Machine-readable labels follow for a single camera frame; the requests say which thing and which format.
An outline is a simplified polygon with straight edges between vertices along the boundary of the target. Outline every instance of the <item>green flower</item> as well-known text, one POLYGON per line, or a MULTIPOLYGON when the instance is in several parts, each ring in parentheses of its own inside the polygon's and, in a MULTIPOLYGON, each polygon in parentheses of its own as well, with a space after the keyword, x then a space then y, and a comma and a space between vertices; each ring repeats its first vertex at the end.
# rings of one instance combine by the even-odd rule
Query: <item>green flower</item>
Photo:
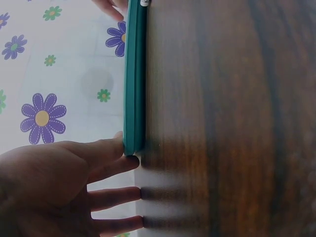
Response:
POLYGON ((129 237, 130 233, 120 234, 117 237, 129 237))
POLYGON ((53 66, 53 64, 56 62, 55 61, 56 58, 55 58, 55 55, 49 55, 47 58, 45 58, 45 64, 46 66, 53 66))
POLYGON ((51 6, 49 10, 45 11, 43 18, 45 18, 45 21, 48 21, 48 20, 53 21, 53 20, 55 20, 55 17, 60 16, 60 12, 62 10, 63 9, 59 9, 59 6, 57 6, 57 7, 51 6))
POLYGON ((111 93, 108 92, 108 90, 101 89, 101 91, 98 92, 98 99, 100 100, 100 102, 107 102, 108 100, 110 100, 110 95, 111 93))
POLYGON ((3 90, 0 90, 0 114, 2 114, 2 109, 5 108, 6 95, 3 94, 3 90))

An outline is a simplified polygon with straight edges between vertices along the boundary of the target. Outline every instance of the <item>purple flower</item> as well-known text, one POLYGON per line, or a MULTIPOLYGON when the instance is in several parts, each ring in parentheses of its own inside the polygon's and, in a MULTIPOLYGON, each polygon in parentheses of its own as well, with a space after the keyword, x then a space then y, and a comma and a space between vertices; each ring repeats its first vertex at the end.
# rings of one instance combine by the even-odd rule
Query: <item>purple flower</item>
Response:
POLYGON ((8 16, 8 12, 5 15, 0 15, 0 29, 2 26, 5 26, 7 24, 7 20, 10 18, 10 16, 8 16))
POLYGON ((4 59, 8 60, 10 57, 12 59, 16 59, 18 53, 24 52, 24 47, 28 41, 23 39, 24 35, 20 35, 19 38, 17 36, 12 37, 12 42, 7 42, 5 44, 6 49, 2 51, 2 55, 5 55, 4 59))
POLYGON ((43 142, 53 143, 54 135, 52 131, 63 134, 66 126, 58 118, 66 114, 64 105, 54 106, 57 101, 55 94, 49 94, 45 101, 41 94, 37 93, 33 96, 33 104, 25 104, 22 106, 22 114, 27 116, 21 122, 21 131, 30 132, 29 141, 32 145, 40 141, 40 136, 43 142))
POLYGON ((126 40, 126 22, 118 22, 118 29, 115 28, 108 28, 108 34, 114 36, 109 38, 105 45, 107 47, 114 47, 118 46, 115 50, 115 55, 117 57, 123 57, 125 51, 125 40, 126 40))

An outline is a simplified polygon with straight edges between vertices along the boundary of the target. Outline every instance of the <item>fingernail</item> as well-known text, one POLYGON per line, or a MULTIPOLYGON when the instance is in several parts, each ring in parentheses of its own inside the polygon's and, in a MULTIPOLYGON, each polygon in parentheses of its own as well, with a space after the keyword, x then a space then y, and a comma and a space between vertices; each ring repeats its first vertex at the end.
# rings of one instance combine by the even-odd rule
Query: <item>fingernail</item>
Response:
POLYGON ((114 138, 122 138, 123 137, 123 132, 120 131, 117 134, 115 134, 114 138))

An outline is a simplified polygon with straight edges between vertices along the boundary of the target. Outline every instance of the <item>green phone case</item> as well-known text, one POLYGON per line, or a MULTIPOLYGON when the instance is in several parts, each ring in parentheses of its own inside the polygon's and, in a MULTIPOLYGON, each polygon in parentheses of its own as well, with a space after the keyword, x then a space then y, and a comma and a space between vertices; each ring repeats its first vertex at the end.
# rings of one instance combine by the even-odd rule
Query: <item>green phone case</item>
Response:
POLYGON ((140 151, 145 140, 147 7, 139 1, 129 1, 126 31, 123 131, 126 156, 140 151))

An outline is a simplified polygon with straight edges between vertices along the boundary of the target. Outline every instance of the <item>wooden surface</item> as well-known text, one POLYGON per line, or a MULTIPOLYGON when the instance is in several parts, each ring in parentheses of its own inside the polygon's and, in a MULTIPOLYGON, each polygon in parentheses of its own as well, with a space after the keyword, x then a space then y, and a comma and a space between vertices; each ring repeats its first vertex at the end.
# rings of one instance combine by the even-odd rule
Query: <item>wooden surface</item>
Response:
POLYGON ((316 0, 153 0, 140 237, 316 236, 316 0))

